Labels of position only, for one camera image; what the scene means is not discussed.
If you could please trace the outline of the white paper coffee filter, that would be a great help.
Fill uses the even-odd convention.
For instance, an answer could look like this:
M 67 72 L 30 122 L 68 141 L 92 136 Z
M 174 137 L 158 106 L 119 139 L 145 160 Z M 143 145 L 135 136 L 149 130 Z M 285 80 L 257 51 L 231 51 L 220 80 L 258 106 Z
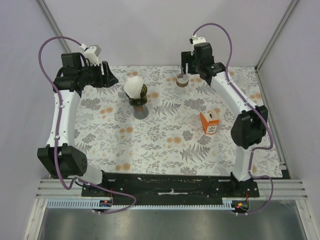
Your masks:
M 138 99 L 140 98 L 143 84 L 144 80 L 140 76 L 128 77 L 123 89 L 131 99 Z

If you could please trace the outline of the green glass coffee dripper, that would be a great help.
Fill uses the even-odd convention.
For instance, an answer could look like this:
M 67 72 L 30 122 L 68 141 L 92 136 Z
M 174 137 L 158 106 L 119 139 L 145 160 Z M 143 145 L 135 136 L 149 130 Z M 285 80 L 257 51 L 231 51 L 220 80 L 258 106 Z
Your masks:
M 128 94 L 126 94 L 128 100 L 129 100 L 129 104 L 134 108 L 142 108 L 143 105 L 145 105 L 148 102 L 147 92 L 148 92 L 148 88 L 145 84 L 143 84 L 141 91 L 140 91 L 139 98 L 131 98 L 131 97 L 129 97 Z

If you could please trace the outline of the orange coffee filter box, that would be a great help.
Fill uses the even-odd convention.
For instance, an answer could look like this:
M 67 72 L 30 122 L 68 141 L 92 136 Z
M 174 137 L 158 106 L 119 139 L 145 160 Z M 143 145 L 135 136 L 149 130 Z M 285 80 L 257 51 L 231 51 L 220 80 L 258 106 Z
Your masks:
M 218 125 L 220 123 L 218 114 L 215 110 L 209 112 L 200 112 L 199 114 L 203 132 L 205 135 L 213 135 L 216 133 Z

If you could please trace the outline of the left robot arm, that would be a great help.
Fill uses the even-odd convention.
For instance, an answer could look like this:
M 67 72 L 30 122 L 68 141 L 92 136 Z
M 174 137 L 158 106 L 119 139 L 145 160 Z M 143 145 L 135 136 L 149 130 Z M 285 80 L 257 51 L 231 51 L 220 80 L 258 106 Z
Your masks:
M 76 148 L 75 122 L 78 105 L 86 86 L 110 88 L 118 79 L 106 61 L 100 62 L 94 47 L 84 53 L 64 53 L 62 67 L 54 84 L 54 115 L 45 147 L 37 150 L 37 157 L 49 174 L 57 178 L 78 177 L 93 183 L 93 191 L 103 197 L 110 192 L 103 172 L 89 165 L 85 153 Z

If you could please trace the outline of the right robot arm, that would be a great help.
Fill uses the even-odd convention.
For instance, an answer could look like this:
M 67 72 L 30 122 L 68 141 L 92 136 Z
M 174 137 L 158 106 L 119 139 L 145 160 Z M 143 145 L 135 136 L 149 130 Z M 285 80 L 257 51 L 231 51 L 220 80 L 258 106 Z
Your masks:
M 236 179 L 229 184 L 229 191 L 235 197 L 247 191 L 245 181 L 251 178 L 253 151 L 261 143 L 267 133 L 268 110 L 257 106 L 245 96 L 231 79 L 227 67 L 215 62 L 210 43 L 204 38 L 191 41 L 190 51 L 181 52 L 181 68 L 183 74 L 199 75 L 225 101 L 235 115 L 235 122 L 230 135 L 236 145 L 234 169 L 231 175 Z

